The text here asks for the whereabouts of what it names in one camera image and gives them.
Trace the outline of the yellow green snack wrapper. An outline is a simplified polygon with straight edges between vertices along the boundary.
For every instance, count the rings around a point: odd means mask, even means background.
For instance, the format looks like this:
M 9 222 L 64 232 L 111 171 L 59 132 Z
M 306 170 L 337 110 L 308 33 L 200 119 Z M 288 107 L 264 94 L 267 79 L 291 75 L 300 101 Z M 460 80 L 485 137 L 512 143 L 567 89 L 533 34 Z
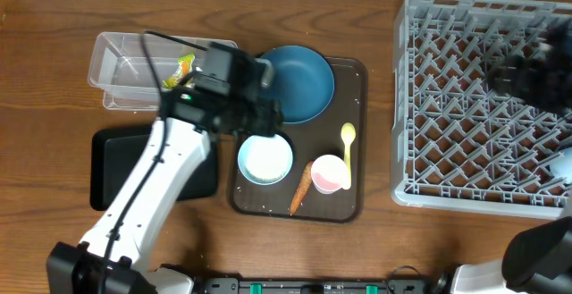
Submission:
M 163 88 L 171 89 L 176 87 L 184 76 L 193 71 L 193 63 L 196 59 L 194 54 L 184 55 L 178 58 L 178 68 L 167 80 L 163 81 Z

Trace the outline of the light blue cup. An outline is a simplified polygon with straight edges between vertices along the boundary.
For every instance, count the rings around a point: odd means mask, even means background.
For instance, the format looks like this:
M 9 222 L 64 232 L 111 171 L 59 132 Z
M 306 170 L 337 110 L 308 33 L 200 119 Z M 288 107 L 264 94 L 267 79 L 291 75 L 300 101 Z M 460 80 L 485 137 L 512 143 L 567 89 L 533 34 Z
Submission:
M 555 179 L 562 179 L 565 184 L 572 181 L 572 148 L 559 151 L 560 157 L 550 164 L 550 171 Z

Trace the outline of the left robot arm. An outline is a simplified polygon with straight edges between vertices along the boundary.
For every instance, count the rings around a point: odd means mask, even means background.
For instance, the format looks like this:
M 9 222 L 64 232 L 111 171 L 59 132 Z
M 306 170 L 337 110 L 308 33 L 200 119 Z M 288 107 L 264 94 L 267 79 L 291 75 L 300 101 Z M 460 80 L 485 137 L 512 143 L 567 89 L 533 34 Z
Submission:
M 46 260 L 52 293 L 191 293 L 192 277 L 150 271 L 159 231 L 193 172 L 208 158 L 214 133 L 272 137 L 278 101 L 257 93 L 228 96 L 177 87 L 162 97 L 146 147 L 113 203 L 80 243 L 55 245 Z

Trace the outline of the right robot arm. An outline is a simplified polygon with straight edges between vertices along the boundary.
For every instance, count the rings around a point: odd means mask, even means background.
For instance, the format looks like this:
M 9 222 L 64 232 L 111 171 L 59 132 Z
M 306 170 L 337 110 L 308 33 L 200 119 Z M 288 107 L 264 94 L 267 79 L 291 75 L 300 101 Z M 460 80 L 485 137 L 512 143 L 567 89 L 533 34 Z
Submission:
M 489 73 L 487 84 L 499 95 L 562 116 L 571 108 L 571 21 L 547 30 L 541 50 L 542 60 L 506 59 Z M 557 220 L 520 232 L 502 259 L 461 265 L 440 282 L 444 293 L 569 293 L 571 205 Z

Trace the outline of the grey dishwasher rack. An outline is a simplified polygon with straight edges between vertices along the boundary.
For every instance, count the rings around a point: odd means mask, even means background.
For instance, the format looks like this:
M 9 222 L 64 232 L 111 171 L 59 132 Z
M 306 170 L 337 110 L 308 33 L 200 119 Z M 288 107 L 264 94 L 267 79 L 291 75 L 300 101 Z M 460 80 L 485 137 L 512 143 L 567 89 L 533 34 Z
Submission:
M 508 57 L 543 56 L 565 3 L 404 0 L 394 23 L 391 197 L 402 206 L 537 219 L 571 210 L 550 167 L 571 144 L 569 115 L 490 91 Z

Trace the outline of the clear plastic waste bin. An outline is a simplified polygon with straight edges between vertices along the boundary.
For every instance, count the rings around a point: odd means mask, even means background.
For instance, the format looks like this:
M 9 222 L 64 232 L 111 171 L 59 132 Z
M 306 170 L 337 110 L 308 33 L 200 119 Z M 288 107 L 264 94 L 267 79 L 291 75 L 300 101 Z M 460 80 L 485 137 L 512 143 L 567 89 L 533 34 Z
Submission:
M 103 106 L 115 111 L 155 111 L 158 105 L 156 83 L 150 71 L 152 62 L 160 80 L 167 80 L 178 68 L 178 58 L 194 54 L 194 69 L 205 63 L 211 38 L 182 37 L 175 42 L 146 34 L 149 55 L 141 49 L 139 33 L 102 32 L 91 56 L 88 84 L 104 91 Z

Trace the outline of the light blue rice bowl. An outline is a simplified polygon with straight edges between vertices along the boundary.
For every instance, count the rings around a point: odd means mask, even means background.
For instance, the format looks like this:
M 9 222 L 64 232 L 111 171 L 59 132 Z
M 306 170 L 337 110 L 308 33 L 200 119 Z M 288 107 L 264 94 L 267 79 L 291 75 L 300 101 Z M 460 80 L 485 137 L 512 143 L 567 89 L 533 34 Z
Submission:
M 281 135 L 271 138 L 251 136 L 239 148 L 237 163 L 241 174 L 257 185 L 282 180 L 293 164 L 290 143 Z

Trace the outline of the dark blue plate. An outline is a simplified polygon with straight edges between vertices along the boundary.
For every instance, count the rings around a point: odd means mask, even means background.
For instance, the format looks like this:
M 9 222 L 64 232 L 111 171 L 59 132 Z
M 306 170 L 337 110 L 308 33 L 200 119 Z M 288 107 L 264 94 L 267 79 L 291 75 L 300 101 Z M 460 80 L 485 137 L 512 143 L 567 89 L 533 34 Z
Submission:
M 280 102 L 283 121 L 302 123 L 316 118 L 332 101 L 333 70 L 326 59 L 304 46 L 280 46 L 261 56 L 271 63 L 274 78 L 261 95 Z

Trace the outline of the brown serving tray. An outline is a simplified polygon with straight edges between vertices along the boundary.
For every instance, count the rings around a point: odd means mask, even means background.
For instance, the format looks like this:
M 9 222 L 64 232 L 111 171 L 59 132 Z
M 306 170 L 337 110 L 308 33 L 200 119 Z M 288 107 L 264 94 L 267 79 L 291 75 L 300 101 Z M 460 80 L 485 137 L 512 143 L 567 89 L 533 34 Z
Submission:
M 328 223 L 349 223 L 360 215 L 365 191 L 367 70 L 355 59 L 329 57 L 327 62 L 335 78 L 331 103 L 316 118 L 285 124 L 280 130 L 293 151 L 289 173 L 274 184 L 258 185 L 233 164 L 227 195 L 237 212 Z M 290 203 L 307 163 L 320 155 L 343 157 L 341 127 L 346 122 L 356 129 L 350 146 L 351 188 L 323 194 L 312 186 L 296 213 L 290 214 Z

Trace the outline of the orange carrot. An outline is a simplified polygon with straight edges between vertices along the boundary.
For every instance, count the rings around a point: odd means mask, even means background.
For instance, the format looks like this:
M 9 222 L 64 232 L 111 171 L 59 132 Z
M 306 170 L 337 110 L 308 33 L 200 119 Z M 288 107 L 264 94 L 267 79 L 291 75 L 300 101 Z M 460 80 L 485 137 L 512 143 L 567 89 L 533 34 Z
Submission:
M 311 168 L 313 163 L 314 163 L 313 161 L 308 162 L 304 168 L 304 171 L 299 181 L 299 185 L 290 203 L 290 209 L 289 209 L 290 215 L 294 215 L 296 211 L 299 209 L 305 195 L 307 194 L 307 191 L 309 190 L 312 184 Z

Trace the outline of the pink white cup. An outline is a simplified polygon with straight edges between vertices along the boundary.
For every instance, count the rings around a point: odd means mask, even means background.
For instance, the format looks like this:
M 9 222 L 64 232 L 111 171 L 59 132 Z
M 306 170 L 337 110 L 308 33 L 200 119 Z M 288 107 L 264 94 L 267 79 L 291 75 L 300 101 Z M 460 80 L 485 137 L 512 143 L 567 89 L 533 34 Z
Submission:
M 311 166 L 311 179 L 315 188 L 325 195 L 351 187 L 350 170 L 336 155 L 321 155 L 316 158 Z

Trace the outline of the yellow plastic spoon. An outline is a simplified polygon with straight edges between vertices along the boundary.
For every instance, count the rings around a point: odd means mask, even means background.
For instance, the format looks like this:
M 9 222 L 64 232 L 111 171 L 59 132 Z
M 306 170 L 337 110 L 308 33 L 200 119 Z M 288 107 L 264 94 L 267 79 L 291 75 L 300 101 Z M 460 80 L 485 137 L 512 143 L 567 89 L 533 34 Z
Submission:
M 356 130 L 351 122 L 345 122 L 341 127 L 341 140 L 344 145 L 344 157 L 343 161 L 348 170 L 348 183 L 344 189 L 350 189 L 352 182 L 352 170 L 351 170 L 351 145 L 356 138 Z

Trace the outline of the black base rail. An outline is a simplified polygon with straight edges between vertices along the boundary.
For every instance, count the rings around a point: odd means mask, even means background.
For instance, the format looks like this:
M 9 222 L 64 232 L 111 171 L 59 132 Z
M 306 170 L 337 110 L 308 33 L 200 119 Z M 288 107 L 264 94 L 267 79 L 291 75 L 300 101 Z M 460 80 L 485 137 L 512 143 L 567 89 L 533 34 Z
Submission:
M 197 278 L 192 294 L 442 294 L 449 293 L 453 275 L 430 280 L 410 265 L 396 268 L 383 280 L 248 279 L 239 274 Z

